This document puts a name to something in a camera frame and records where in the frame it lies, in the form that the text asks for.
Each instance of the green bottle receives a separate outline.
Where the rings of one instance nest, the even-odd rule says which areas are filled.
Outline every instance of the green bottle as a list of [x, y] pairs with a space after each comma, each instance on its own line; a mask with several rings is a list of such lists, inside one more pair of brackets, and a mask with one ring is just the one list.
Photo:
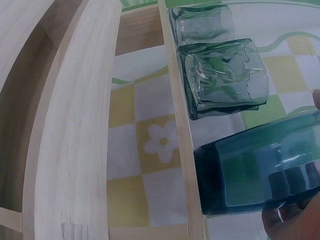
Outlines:
[[320, 111], [308, 110], [194, 151], [205, 215], [298, 203], [320, 191]]

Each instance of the white flower print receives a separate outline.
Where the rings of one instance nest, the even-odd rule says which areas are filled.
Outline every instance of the white flower print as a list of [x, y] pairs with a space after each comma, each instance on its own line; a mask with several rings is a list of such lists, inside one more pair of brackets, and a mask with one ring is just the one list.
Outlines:
[[175, 121], [169, 121], [165, 127], [152, 124], [148, 128], [151, 140], [143, 149], [147, 154], [158, 154], [163, 164], [169, 163], [172, 158], [173, 149], [178, 148], [177, 128]]

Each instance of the green glass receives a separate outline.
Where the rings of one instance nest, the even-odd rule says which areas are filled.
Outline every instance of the green glass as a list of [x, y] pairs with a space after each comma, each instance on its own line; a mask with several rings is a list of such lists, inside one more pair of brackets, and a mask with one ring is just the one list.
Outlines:
[[205, 215], [298, 203], [320, 191], [320, 110], [307, 110], [194, 151]]
[[267, 103], [268, 75], [251, 39], [188, 44], [178, 47], [177, 57], [192, 120]]
[[232, 13], [221, 2], [174, 7], [168, 10], [168, 14], [177, 46], [235, 39]]

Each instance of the tablecloth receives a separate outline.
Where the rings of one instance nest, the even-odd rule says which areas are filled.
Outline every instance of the tablecloth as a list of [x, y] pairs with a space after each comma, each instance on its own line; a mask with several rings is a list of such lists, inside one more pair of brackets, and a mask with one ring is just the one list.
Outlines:
[[[290, 113], [314, 108], [320, 88], [320, 6], [292, 1], [224, 1], [235, 36], [251, 38], [269, 76], [269, 99], [258, 111], [190, 121], [194, 147]], [[108, 224], [186, 224], [187, 208], [164, 46], [117, 56], [110, 101]], [[205, 220], [211, 240], [266, 240], [261, 213]]]

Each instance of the wooden shelf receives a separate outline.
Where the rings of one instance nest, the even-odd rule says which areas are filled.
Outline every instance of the wooden shelf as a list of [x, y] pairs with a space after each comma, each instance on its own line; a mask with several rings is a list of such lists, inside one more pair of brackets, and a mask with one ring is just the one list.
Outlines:
[[[119, 0], [11, 2], [12, 19], [0, 12], [0, 239], [62, 240], [63, 231], [90, 230], [96, 240], [204, 240], [187, 109], [164, 1], [124, 13]], [[188, 224], [108, 229], [113, 58], [164, 43]]]

